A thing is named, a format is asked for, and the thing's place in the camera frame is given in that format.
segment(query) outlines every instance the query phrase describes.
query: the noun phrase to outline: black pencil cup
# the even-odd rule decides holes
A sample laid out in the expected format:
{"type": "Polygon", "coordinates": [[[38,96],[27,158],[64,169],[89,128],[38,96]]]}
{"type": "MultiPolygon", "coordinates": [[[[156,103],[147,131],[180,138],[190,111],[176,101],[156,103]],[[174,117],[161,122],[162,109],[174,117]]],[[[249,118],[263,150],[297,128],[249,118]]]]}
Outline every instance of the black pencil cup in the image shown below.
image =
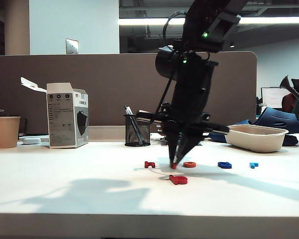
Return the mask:
{"type": "Polygon", "coordinates": [[[150,145],[150,124],[137,121],[135,115],[125,116],[125,146],[150,145]]]}

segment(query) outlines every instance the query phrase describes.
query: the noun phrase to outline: black robotic arm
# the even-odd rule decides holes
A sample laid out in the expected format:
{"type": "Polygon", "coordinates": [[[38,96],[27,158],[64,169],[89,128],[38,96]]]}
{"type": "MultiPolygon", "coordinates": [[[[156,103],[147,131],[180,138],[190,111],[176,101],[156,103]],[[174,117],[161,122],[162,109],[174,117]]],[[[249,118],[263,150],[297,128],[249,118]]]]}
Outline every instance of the black robotic arm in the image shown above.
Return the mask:
{"type": "Polygon", "coordinates": [[[156,112],[139,111],[137,119],[162,125],[171,168],[175,169],[204,140],[204,132],[229,131],[224,125],[208,122],[210,115],[203,112],[218,63],[202,59],[195,51],[206,51],[208,55],[220,51],[246,3],[247,0],[195,0],[186,14],[182,39],[175,40],[173,48],[165,46],[157,54],[156,69],[169,82],[156,112]],[[172,101],[162,104],[172,80],[176,81],[172,101]]]}

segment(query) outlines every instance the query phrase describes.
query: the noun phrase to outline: paper cup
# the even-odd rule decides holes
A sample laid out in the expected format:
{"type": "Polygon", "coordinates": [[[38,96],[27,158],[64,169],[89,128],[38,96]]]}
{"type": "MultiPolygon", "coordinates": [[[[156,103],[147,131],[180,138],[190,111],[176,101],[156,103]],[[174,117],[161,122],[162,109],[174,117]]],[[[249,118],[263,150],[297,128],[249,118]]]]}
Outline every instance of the paper cup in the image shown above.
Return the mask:
{"type": "Polygon", "coordinates": [[[0,117],[0,148],[15,148],[18,142],[20,117],[0,117]]]}

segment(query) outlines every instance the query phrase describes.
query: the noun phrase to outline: white wall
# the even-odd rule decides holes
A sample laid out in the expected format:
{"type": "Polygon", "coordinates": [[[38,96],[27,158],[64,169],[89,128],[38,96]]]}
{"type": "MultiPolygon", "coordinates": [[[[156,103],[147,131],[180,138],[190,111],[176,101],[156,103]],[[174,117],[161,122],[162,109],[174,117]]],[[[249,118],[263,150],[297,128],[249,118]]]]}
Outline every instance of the white wall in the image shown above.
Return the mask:
{"type": "Polygon", "coordinates": [[[79,54],[119,53],[118,0],[29,0],[30,54],[65,54],[65,39],[79,54]]]}
{"type": "Polygon", "coordinates": [[[283,77],[299,79],[299,39],[239,49],[257,56],[257,96],[261,87],[277,87],[283,77]]]}

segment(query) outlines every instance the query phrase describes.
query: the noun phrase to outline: electrical outlet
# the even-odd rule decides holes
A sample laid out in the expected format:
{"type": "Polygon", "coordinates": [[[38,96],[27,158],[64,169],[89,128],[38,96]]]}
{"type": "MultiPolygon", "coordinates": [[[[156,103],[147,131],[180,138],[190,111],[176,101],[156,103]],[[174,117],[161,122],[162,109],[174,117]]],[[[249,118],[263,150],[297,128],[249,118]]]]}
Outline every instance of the electrical outlet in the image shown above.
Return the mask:
{"type": "Polygon", "coordinates": [[[65,48],[67,55],[79,54],[79,41],[65,39],[65,48]]]}

